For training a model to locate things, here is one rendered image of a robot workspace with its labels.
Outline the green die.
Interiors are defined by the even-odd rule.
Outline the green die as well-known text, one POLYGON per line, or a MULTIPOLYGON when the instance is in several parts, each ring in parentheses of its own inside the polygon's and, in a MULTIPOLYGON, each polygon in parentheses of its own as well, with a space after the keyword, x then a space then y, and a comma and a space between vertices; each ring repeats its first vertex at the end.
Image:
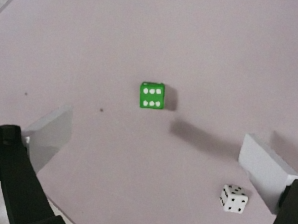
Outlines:
POLYGON ((164 92, 164 83, 142 82, 140 86, 140 108, 163 109, 164 92))

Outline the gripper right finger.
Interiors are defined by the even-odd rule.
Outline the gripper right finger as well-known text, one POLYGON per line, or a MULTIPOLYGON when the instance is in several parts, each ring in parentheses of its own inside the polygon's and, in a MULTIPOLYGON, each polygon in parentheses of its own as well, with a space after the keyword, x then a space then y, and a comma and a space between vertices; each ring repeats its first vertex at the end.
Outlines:
POLYGON ((247 133, 238 164, 266 204, 273 224, 298 224, 298 173, 256 134, 247 133))

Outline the white die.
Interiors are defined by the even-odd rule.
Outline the white die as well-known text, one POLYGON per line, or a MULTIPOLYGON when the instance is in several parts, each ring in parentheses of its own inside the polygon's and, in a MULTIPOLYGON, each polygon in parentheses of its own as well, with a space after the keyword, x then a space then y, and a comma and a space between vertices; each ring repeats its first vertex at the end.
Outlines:
POLYGON ((224 185, 220 201, 224 211, 242 213, 248 197, 242 187, 224 185))

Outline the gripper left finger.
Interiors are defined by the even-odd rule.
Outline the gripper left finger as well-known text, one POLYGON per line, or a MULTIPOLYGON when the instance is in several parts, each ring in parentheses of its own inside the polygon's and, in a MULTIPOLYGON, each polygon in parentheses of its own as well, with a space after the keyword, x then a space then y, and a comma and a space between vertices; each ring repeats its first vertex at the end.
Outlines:
POLYGON ((0 126, 0 184, 9 224, 66 224, 55 216, 36 174, 72 137, 72 116, 73 106, 63 105, 22 131, 15 124, 0 126))

